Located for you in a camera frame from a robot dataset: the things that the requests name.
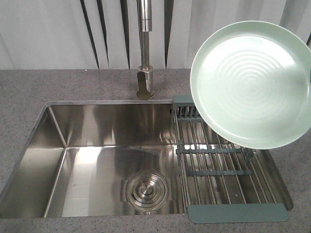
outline sink drain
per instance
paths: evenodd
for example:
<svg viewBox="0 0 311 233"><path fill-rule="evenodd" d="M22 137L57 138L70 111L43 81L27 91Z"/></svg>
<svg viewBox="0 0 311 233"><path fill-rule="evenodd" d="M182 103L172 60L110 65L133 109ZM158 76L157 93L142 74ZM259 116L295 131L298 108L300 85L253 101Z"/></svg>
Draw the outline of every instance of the sink drain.
<svg viewBox="0 0 311 233"><path fill-rule="evenodd" d="M166 179L155 172L136 173L128 182L127 200L135 209L150 212L162 207L167 200Z"/></svg>

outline stainless steel faucet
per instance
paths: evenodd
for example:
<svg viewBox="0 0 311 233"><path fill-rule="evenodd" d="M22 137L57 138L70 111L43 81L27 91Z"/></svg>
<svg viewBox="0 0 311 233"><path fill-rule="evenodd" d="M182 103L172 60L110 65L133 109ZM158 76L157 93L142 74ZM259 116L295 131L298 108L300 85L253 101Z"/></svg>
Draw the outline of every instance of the stainless steel faucet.
<svg viewBox="0 0 311 233"><path fill-rule="evenodd" d="M152 31L151 0L137 0L141 66L138 67L138 92L140 100L153 95L153 67L149 63L149 32Z"/></svg>

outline curtain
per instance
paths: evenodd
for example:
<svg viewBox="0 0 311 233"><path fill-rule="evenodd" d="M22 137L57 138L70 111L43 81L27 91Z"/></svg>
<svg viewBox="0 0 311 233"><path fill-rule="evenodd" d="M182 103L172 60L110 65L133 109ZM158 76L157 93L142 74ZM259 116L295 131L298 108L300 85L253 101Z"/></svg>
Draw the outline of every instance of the curtain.
<svg viewBox="0 0 311 233"><path fill-rule="evenodd" d="M233 22L263 20L310 48L311 0L152 0L150 64L190 68L201 44ZM2 0L0 69L136 69L136 0Z"/></svg>

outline mint green plate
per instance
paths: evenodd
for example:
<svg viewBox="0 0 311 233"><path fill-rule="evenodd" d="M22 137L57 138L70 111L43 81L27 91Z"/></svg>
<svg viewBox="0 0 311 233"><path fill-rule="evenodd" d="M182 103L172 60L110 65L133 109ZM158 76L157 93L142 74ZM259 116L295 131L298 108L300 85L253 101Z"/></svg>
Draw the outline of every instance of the mint green plate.
<svg viewBox="0 0 311 233"><path fill-rule="evenodd" d="M277 148L311 127L311 51L278 25L244 21L215 32L194 58L190 85L204 121L238 145Z"/></svg>

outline gray speckled countertop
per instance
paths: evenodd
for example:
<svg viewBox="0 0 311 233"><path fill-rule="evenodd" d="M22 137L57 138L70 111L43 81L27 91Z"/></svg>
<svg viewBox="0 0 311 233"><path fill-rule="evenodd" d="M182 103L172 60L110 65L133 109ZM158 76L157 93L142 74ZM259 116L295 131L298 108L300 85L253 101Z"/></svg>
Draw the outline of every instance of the gray speckled countertop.
<svg viewBox="0 0 311 233"><path fill-rule="evenodd" d="M136 70L0 71L0 193L21 159L45 103L60 100L136 100ZM190 94L190 71L155 70L154 99ZM0 219L0 232L306 232L311 231L311 131L270 150L294 202L280 223L195 225L187 215Z"/></svg>

